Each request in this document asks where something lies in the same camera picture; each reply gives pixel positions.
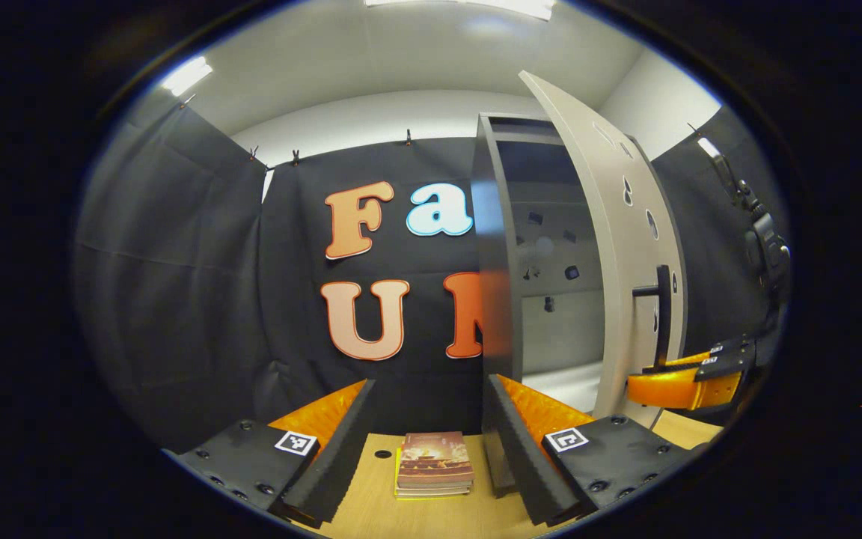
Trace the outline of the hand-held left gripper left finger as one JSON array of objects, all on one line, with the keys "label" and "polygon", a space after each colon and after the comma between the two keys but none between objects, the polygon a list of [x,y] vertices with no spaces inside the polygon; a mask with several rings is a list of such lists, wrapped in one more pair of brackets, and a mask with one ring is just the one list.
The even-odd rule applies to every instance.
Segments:
[{"label": "hand-held left gripper left finger", "polygon": [[348,492],[374,420],[365,379],[270,423],[240,419],[165,456],[251,511],[321,528]]}]

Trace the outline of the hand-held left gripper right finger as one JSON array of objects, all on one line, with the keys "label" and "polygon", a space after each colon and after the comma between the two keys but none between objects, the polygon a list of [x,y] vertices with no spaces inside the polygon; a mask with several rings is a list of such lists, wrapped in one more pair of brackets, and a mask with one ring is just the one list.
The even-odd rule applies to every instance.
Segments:
[{"label": "hand-held left gripper right finger", "polygon": [[548,526],[625,504],[703,449],[623,414],[589,417],[499,374],[483,384],[483,418],[531,522]]}]

